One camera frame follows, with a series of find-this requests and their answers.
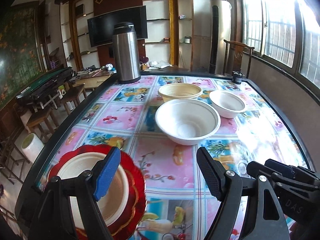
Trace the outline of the colourful floral tablecloth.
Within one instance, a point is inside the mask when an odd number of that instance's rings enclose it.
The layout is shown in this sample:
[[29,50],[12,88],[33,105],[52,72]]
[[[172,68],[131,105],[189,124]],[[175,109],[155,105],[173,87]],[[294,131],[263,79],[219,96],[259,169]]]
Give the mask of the colourful floral tablecloth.
[[117,146],[140,169],[145,183],[146,214],[131,239],[202,239],[219,208],[196,163],[198,145],[171,141],[156,125],[163,103],[158,90],[170,83],[191,83],[203,90],[199,100],[229,92],[245,103],[244,113],[221,119],[218,131],[200,142],[226,169],[247,176],[250,161],[274,159],[308,167],[305,150],[286,121],[249,83],[196,76],[145,75],[132,84],[107,80],[93,102],[61,137],[37,176],[44,189],[54,167],[84,145]]

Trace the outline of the black television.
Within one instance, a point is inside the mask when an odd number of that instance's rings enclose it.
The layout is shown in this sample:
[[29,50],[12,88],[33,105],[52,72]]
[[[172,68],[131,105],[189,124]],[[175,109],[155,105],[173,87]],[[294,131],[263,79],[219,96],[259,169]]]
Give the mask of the black television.
[[131,7],[87,20],[91,47],[111,44],[114,34],[135,31],[138,40],[148,38],[146,6]]

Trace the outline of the cream disposable plate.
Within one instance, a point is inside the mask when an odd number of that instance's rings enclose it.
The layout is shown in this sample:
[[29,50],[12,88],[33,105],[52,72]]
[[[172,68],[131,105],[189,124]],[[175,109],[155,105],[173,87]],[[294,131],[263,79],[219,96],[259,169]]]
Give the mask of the cream disposable plate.
[[[85,170],[91,170],[96,162],[104,159],[105,155],[98,152],[81,153],[70,160],[60,160],[61,167],[57,171],[51,171],[51,175],[57,175],[61,179],[77,177]],[[122,214],[129,198],[129,181],[121,165],[118,166],[108,192],[97,205],[107,226],[113,224]]]

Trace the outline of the cream plastic colander basket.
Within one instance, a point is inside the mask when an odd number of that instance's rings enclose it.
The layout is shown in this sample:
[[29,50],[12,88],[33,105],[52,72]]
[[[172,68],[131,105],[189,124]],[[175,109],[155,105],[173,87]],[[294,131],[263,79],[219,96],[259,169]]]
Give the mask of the cream plastic colander basket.
[[164,102],[174,99],[196,99],[203,93],[202,88],[188,83],[171,83],[158,89]]

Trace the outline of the large white bowl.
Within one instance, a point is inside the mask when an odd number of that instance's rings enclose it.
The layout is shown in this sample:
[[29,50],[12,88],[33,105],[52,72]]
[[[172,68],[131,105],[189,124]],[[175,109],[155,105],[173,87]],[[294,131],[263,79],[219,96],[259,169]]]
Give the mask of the large white bowl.
[[155,121],[170,140],[186,146],[211,137],[221,125],[218,112],[196,99],[174,99],[163,103],[156,111]]

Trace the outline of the small black round object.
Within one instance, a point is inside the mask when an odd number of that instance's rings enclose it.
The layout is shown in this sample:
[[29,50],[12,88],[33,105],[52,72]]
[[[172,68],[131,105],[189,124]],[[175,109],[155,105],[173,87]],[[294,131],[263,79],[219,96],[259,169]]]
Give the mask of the small black round object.
[[238,71],[232,71],[232,83],[240,85],[242,83],[243,74]]

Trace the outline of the stainless steel thermos jug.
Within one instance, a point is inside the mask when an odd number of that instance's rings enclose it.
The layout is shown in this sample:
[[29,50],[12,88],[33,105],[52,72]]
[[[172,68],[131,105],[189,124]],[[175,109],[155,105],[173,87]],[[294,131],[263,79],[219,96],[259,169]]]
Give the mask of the stainless steel thermos jug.
[[140,61],[133,23],[120,22],[114,26],[112,47],[119,82],[139,81],[141,78]]

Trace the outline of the low wooden tv cabinet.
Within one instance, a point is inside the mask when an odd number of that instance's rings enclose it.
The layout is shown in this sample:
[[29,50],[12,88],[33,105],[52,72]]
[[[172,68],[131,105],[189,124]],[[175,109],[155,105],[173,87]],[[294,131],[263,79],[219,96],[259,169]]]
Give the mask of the low wooden tv cabinet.
[[112,75],[112,71],[96,70],[88,74],[77,75],[75,77],[75,80],[72,81],[71,84],[72,87],[84,85],[84,89],[96,89]]

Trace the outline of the dark wooden chair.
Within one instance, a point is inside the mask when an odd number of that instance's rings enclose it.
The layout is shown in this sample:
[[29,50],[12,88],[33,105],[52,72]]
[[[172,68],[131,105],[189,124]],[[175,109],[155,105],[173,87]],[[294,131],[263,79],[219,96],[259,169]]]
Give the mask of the dark wooden chair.
[[[246,71],[245,77],[248,78],[249,71],[251,69],[252,54],[253,54],[253,50],[255,49],[255,47],[251,47],[245,43],[241,43],[238,41],[228,41],[228,40],[223,40],[223,41],[225,42],[226,47],[225,47],[225,58],[224,58],[224,63],[223,63],[222,74],[223,75],[231,75],[232,71],[241,72],[242,58],[243,58],[244,50],[247,49],[249,51],[249,59],[248,59],[248,65],[247,65],[247,71]],[[232,69],[230,71],[228,71],[227,64],[228,64],[229,48],[230,47],[234,48],[234,53],[233,53]]]

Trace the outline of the wooden stool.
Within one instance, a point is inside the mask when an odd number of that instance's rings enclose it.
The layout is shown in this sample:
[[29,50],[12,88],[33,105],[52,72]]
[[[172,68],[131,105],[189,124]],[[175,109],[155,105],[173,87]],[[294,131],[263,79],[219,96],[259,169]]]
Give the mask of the wooden stool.
[[70,88],[66,92],[66,94],[62,97],[61,103],[63,104],[67,112],[67,115],[71,114],[71,110],[69,109],[67,103],[72,101],[74,102],[75,107],[78,107],[80,105],[80,99],[79,99],[80,94],[83,94],[84,98],[87,98],[84,84]]

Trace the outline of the tall floor air conditioner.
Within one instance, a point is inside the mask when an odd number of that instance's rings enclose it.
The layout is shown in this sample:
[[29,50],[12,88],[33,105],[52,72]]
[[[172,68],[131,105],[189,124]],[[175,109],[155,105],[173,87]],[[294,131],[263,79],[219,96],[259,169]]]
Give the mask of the tall floor air conditioner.
[[222,74],[225,62],[226,43],[231,37],[231,9],[228,1],[211,0],[212,41],[210,51],[209,73]]

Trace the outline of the green mahjong table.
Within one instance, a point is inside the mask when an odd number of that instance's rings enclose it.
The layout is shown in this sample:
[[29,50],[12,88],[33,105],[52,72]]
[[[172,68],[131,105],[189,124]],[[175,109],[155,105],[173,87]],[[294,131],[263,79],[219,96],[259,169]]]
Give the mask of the green mahjong table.
[[25,90],[16,96],[20,105],[33,105],[40,103],[47,96],[53,94],[65,82],[73,77],[73,68],[67,67],[60,70],[47,72],[31,83]]

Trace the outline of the white cylindrical humidifier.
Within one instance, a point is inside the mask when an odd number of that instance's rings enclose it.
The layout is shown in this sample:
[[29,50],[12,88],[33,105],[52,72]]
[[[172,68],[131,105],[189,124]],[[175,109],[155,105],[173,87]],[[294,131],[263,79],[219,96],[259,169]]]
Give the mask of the white cylindrical humidifier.
[[22,152],[31,163],[35,162],[43,148],[43,142],[35,133],[30,133],[27,135],[21,145]]

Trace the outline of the small white bowl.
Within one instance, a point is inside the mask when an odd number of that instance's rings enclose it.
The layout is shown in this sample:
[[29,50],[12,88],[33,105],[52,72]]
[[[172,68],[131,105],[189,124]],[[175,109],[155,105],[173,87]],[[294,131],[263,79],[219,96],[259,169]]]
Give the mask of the small white bowl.
[[244,101],[227,91],[212,91],[209,94],[209,99],[219,115],[227,119],[233,119],[246,111]]

